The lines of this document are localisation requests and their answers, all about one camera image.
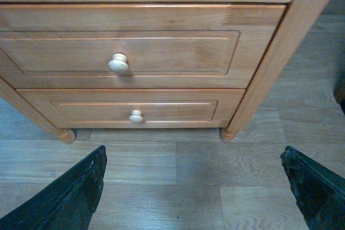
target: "dresser base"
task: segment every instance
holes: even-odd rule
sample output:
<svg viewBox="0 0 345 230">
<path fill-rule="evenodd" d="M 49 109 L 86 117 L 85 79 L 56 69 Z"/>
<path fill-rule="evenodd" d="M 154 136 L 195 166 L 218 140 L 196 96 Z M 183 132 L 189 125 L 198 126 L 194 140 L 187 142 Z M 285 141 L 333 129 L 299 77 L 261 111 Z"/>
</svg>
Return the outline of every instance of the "dresser base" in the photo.
<svg viewBox="0 0 345 230">
<path fill-rule="evenodd" d="M 71 129 L 61 129 L 56 136 L 67 144 L 71 144 L 75 140 L 75 134 Z"/>
<path fill-rule="evenodd" d="M 220 132 L 220 140 L 228 143 L 231 142 L 236 136 L 237 132 L 226 131 L 226 128 L 222 129 Z"/>
</svg>

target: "dresser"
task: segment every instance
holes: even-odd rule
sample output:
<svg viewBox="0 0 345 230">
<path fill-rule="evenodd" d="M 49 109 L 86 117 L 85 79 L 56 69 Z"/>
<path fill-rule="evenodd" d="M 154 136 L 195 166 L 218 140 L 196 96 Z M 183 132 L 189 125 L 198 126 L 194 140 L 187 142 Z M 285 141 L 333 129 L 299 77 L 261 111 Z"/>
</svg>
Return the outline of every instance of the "dresser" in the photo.
<svg viewBox="0 0 345 230">
<path fill-rule="evenodd" d="M 328 0 L 0 0 L 0 96 L 73 128 L 223 128 L 255 113 Z"/>
</svg>

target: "wooden knob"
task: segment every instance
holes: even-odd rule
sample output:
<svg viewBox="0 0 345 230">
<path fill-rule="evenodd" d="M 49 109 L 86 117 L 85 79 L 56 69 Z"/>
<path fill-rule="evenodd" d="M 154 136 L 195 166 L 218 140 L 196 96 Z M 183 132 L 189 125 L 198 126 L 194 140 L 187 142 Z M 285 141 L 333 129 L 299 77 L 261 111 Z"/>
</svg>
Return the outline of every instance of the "wooden knob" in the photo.
<svg viewBox="0 0 345 230">
<path fill-rule="evenodd" d="M 132 115 L 129 117 L 129 120 L 131 123 L 141 123 L 143 121 L 143 118 L 141 116 L 141 111 L 139 110 L 132 110 Z"/>
<path fill-rule="evenodd" d="M 113 60 L 109 61 L 108 66 L 116 74 L 124 74 L 128 71 L 127 57 L 117 53 L 113 55 Z"/>
</svg>

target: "dresser side post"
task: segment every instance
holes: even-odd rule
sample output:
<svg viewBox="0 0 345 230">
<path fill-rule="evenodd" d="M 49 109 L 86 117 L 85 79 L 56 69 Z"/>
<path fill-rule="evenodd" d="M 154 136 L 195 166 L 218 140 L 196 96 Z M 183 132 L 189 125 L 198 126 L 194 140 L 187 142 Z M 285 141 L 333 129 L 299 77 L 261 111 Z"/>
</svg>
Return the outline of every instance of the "dresser side post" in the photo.
<svg viewBox="0 0 345 230">
<path fill-rule="evenodd" d="M 329 0 L 293 0 L 221 139 L 243 130 Z"/>
<path fill-rule="evenodd" d="M 65 143 L 69 144 L 74 141 L 75 135 L 71 129 L 59 129 L 55 127 L 2 78 L 0 78 L 0 96 L 43 130 L 55 134 Z"/>
</svg>

